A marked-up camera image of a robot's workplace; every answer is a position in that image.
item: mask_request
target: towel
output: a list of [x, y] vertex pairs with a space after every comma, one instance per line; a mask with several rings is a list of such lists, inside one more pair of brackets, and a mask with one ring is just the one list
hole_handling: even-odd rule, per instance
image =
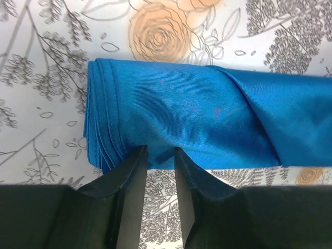
[[84, 136], [103, 173], [139, 145], [150, 169], [173, 169], [175, 147], [204, 169], [332, 166], [332, 79], [97, 59]]

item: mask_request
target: folded blue towel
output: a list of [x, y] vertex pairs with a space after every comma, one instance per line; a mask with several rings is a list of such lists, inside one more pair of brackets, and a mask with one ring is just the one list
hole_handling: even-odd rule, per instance
[[174, 147], [204, 169], [332, 166], [332, 80], [97, 59], [84, 136], [104, 173], [139, 145], [155, 169], [174, 168]]

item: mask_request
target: table surface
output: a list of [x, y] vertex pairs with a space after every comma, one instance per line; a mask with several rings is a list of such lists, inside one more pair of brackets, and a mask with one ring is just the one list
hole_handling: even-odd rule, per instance
[[[0, 183], [77, 188], [101, 175], [88, 163], [82, 137], [89, 60], [332, 77], [331, 24], [329, 0], [2, 1]], [[242, 187], [329, 184], [332, 172], [276, 167], [210, 173]], [[182, 248], [174, 171], [148, 172], [142, 221], [140, 249]]]

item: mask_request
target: flower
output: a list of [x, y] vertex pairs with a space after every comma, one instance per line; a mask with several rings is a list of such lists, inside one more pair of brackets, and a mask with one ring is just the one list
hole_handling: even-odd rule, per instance
[[296, 177], [295, 183], [298, 185], [308, 185], [315, 183], [323, 174], [324, 168], [304, 168]]
[[142, 6], [130, 19], [129, 47], [136, 60], [178, 62], [190, 46], [186, 16], [176, 3]]
[[177, 6], [183, 11], [200, 11], [217, 5], [220, 0], [177, 0]]

